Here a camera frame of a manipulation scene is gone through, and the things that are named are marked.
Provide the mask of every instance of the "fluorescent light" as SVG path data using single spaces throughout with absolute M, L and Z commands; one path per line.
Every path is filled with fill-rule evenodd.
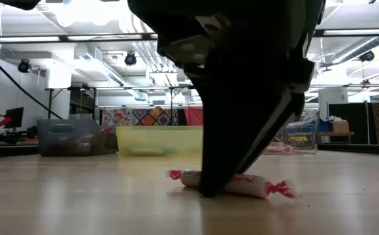
M 345 29 L 345 30 L 332 30 L 326 29 L 323 32 L 324 36 L 344 36 L 344 35 L 379 35 L 379 29 Z
M 86 53 L 86 56 L 90 59 L 93 59 L 92 55 L 90 55 L 89 53 Z
M 202 107 L 203 104 L 173 104 L 172 107 Z M 161 108 L 170 108 L 170 104 L 161 104 L 161 105 L 155 105 L 155 104 L 119 104 L 119 105 L 98 105 L 98 108 L 121 108 L 121 107 L 127 107 L 127 108 L 133 108 L 133 107 L 139 107 L 139 108 L 153 108 L 153 107 L 161 107 Z
M 330 87 L 345 87 L 347 84 L 342 85 L 342 84 L 311 84 L 310 88 L 330 88 Z
M 0 37 L 0 42 L 58 42 L 59 37 Z
M 141 34 L 124 34 L 124 35 L 84 35 L 84 36 L 68 36 L 71 41 L 88 41 L 88 40 L 139 40 L 142 39 Z
M 368 5 L 368 1 L 362 0 L 343 0 L 343 1 L 326 1 L 326 7 L 345 6 L 345 5 Z
M 171 88 L 174 88 L 174 87 L 168 87 L 168 86 L 136 86 L 136 87 L 127 87 L 128 89 L 150 89 L 150 90 L 155 90 L 155 89 L 164 89 L 164 90 L 168 90 L 168 89 L 171 89 Z
M 98 91 L 123 91 L 124 87 L 97 87 Z

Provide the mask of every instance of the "clear plastic bin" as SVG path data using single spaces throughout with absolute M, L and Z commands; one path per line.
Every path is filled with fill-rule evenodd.
M 39 153 L 42 156 L 90 156 L 115 153 L 116 134 L 104 132 L 88 119 L 42 119 Z
M 318 108 L 305 108 L 300 121 L 283 128 L 263 154 L 316 153 L 319 120 Z

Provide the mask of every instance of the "cardboard box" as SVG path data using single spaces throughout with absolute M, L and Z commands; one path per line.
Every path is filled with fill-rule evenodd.
M 332 132 L 349 133 L 349 123 L 346 120 L 340 120 L 332 123 Z

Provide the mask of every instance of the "candy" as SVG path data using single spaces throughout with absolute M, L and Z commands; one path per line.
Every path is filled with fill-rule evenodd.
M 169 170 L 167 171 L 167 177 L 172 180 L 181 180 L 185 186 L 196 187 L 201 177 L 201 171 Z M 297 197 L 289 180 L 284 180 L 274 185 L 262 176 L 247 174 L 236 174 L 226 185 L 225 191 L 258 198 L 266 198 L 271 193 L 280 193 L 288 198 Z

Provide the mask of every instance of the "black robotic arm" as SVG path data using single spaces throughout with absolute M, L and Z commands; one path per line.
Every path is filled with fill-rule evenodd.
M 314 72 L 306 53 L 324 5 L 129 0 L 158 34 L 159 54 L 184 70 L 203 101 L 201 194 L 215 196 L 301 115 Z

